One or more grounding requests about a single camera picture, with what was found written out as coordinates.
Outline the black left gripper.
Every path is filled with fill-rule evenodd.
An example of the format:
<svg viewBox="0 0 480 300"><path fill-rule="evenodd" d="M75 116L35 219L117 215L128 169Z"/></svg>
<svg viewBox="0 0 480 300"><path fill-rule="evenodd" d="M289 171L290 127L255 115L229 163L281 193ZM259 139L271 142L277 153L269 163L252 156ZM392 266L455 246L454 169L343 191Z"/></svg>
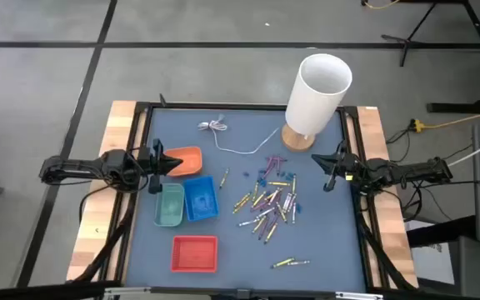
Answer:
<svg viewBox="0 0 480 300"><path fill-rule="evenodd" d="M162 184L160 183L162 155L163 144L159 139L153 139L151 147L142 147L139 152L140 166L147 175L147 190L151 194L157 194L162 191ZM164 167L164 175L183 174L181 168L183 160L181 158L164 154L163 161L167 163Z"/></svg>

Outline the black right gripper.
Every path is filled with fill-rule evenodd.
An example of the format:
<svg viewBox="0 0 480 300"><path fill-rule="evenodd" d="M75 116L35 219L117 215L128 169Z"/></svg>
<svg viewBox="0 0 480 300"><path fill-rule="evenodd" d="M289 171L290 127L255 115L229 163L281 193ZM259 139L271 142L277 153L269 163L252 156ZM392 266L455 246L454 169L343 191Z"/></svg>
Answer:
<svg viewBox="0 0 480 300"><path fill-rule="evenodd" d="M357 175L360 170L358 157L353 153L348 153L344 141L341 141L337 145L334 154L312 154L311 157L320 166L324 173L329 176L329 179L324 184L325 192L331 192L334 189L337 177L352 181L353 176Z"/></svg>

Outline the orange plastic bin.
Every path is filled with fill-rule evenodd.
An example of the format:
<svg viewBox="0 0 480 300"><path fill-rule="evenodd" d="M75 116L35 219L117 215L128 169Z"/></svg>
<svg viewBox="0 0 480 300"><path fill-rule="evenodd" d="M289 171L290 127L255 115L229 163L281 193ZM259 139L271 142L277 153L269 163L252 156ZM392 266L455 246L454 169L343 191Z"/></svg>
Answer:
<svg viewBox="0 0 480 300"><path fill-rule="evenodd" d="M203 168L203 155L199 147L170 148L165 154L172 158L182 159L182 163L170 171L169 177L181 177L197 174Z"/></svg>

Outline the green plastic bin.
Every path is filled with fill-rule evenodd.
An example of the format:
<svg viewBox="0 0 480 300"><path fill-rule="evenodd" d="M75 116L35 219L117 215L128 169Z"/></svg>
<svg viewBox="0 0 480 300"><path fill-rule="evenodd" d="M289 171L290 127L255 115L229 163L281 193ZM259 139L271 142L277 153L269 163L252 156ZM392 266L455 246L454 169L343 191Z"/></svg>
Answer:
<svg viewBox="0 0 480 300"><path fill-rule="evenodd" d="M154 224L158 227L176 227L183 220L185 192L181 184L164 183L158 194Z"/></svg>

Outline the blue plastic basket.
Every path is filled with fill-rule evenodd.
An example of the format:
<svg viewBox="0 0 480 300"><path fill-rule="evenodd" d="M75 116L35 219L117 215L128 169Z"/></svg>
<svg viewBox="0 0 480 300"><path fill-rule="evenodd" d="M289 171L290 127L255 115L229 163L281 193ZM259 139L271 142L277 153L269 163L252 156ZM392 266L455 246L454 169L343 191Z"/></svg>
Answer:
<svg viewBox="0 0 480 300"><path fill-rule="evenodd" d="M218 216L218 199L211 176L188 179L183 187L188 221L196 222Z"/></svg>

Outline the white-shade wooden-base table lamp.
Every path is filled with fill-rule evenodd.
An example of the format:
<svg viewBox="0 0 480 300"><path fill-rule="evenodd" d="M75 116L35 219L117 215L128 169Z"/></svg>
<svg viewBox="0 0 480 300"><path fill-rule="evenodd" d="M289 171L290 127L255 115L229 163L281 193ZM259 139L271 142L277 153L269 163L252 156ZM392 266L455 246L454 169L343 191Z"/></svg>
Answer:
<svg viewBox="0 0 480 300"><path fill-rule="evenodd" d="M327 53L305 57L299 65L285 110L281 139L293 152L305 152L328 124L353 82L351 68Z"/></svg>

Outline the blue-grey table mat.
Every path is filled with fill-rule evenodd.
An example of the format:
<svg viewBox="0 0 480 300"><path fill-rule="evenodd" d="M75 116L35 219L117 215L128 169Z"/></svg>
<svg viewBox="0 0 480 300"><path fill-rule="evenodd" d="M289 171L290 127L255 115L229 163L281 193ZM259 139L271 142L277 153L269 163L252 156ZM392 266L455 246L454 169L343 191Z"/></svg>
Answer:
<svg viewBox="0 0 480 300"><path fill-rule="evenodd" d="M353 200L348 183L338 179L325 192L326 176L308 152L289 152L280 131L285 117L279 111L210 111L157 109L152 114L150 138L165 148L197 146L202 150L202 176L211 176L219 214L176 227L154 224L156 197L144 193L138 200L126 284L129 287L209 288L361 292L365 288ZM269 182L282 181L283 174L297 174L297 202L302 212L281 221L270 241L258 240L255 212L234 205L253 191L258 170L267 158L284 158L280 175L272 172ZM219 183L230 168L222 189ZM215 273L172 272L173 238L179 235L209 235L218 240ZM270 268L294 257L309 264Z"/></svg>

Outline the red plastic basket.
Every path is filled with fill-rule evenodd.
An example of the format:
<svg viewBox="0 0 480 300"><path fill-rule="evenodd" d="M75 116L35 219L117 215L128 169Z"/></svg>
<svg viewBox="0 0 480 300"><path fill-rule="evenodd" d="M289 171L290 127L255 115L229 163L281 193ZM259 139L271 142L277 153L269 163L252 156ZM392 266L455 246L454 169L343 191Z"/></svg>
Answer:
<svg viewBox="0 0 480 300"><path fill-rule="evenodd" d="M218 270L216 236L179 235L172 240L173 273L215 273Z"/></svg>

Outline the black T-shaped stand base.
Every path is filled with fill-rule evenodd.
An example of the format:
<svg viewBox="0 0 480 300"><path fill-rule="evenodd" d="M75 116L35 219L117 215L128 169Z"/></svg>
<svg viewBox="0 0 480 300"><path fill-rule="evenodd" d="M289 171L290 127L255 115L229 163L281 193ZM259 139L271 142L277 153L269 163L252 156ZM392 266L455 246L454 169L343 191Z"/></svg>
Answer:
<svg viewBox="0 0 480 300"><path fill-rule="evenodd" d="M480 99L472 103L430 102L426 109L428 113L480 114Z"/></svg>

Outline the black tripod stand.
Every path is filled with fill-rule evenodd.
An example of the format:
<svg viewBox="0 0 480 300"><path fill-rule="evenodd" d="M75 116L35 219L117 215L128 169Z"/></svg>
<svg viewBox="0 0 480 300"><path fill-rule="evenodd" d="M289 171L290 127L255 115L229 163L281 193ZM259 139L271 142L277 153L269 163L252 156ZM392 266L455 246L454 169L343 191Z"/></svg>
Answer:
<svg viewBox="0 0 480 300"><path fill-rule="evenodd" d="M422 18L418 21L416 26L413 28L413 30L409 33L407 37L395 37L387 34L381 35L381 38L384 41L395 42L396 44L402 47L401 56L399 59L400 67L404 66L407 59L408 52L411 49L426 49L426 48L437 48L437 49L440 49L440 48L474 49L475 48L477 49L477 48L480 48L480 43L475 43L475 44L442 43L440 46L434 46L430 42L419 42L413 39L438 4L454 4L454 5L461 5L464 8L466 14L469 16L470 22L472 23L472 27L476 31L480 40L480 21L478 19L477 14L473 10L471 4L469 3L469 0L398 0L398 1L403 3L430 3L431 4L431 6L427 9L427 11L424 13Z"/></svg>

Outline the white sheet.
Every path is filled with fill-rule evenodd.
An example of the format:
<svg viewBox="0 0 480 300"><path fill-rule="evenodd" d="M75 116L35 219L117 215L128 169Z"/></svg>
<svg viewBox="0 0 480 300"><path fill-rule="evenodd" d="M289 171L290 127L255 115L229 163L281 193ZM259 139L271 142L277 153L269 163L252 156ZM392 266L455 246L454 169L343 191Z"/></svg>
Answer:
<svg viewBox="0 0 480 300"><path fill-rule="evenodd" d="M449 244L434 243L411 249L415 273L418 278L454 284Z"/></svg>

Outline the grey storage box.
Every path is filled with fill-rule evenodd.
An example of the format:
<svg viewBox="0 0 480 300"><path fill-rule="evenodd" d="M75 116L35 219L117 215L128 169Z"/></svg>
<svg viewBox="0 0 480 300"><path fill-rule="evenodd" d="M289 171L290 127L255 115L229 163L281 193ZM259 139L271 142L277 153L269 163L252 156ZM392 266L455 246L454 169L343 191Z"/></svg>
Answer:
<svg viewBox="0 0 480 300"><path fill-rule="evenodd" d="M480 242L461 236L449 243L457 293L480 298Z"/></svg>

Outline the silver aluminium bracket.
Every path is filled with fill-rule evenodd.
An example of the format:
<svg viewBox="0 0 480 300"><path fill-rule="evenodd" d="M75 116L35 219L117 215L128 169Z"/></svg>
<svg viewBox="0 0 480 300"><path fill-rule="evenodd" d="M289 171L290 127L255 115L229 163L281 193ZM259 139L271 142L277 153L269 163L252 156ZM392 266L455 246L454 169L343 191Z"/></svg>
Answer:
<svg viewBox="0 0 480 300"><path fill-rule="evenodd" d="M105 288L102 298L113 300L115 297L149 294L150 287L109 287Z"/></svg>
<svg viewBox="0 0 480 300"><path fill-rule="evenodd" d="M384 300L383 295L361 292L335 292L335 298L339 300Z"/></svg>

